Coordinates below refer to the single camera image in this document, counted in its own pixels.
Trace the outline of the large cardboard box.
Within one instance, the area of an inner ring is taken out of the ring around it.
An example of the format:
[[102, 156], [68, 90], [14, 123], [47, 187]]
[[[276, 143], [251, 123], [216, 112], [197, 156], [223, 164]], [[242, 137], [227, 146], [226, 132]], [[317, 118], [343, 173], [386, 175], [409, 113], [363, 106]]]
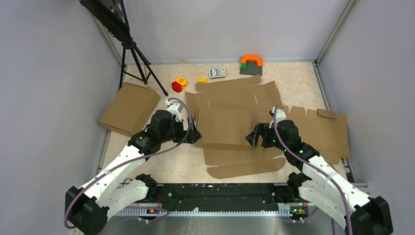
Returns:
[[202, 137], [196, 147], [220, 150], [250, 150], [245, 137], [253, 130], [249, 109], [199, 108], [197, 130]]

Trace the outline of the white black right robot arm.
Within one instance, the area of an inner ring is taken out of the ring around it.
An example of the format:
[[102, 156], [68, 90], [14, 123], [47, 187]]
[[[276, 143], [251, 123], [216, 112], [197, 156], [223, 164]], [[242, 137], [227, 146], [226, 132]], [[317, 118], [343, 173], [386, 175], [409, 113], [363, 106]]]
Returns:
[[268, 123], [257, 123], [246, 136], [252, 147], [262, 137], [263, 148], [283, 151], [286, 160], [300, 173], [289, 176], [287, 196], [294, 202], [312, 203], [342, 226], [348, 235], [391, 235], [392, 217], [388, 202], [371, 197], [343, 178], [311, 145], [303, 142], [298, 127], [278, 107], [270, 111]]

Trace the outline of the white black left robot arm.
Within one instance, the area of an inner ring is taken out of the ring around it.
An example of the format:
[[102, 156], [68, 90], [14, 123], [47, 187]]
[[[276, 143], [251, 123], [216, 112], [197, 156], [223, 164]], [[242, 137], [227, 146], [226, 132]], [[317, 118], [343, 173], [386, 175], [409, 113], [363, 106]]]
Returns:
[[168, 98], [167, 108], [157, 110], [144, 130], [134, 134], [110, 164], [88, 182], [72, 186], [65, 195], [63, 224], [85, 235], [97, 235], [107, 222], [132, 203], [152, 202], [157, 189], [151, 177], [144, 175], [126, 186], [122, 181], [148, 159], [166, 154], [182, 144], [194, 144], [201, 138], [186, 104]]

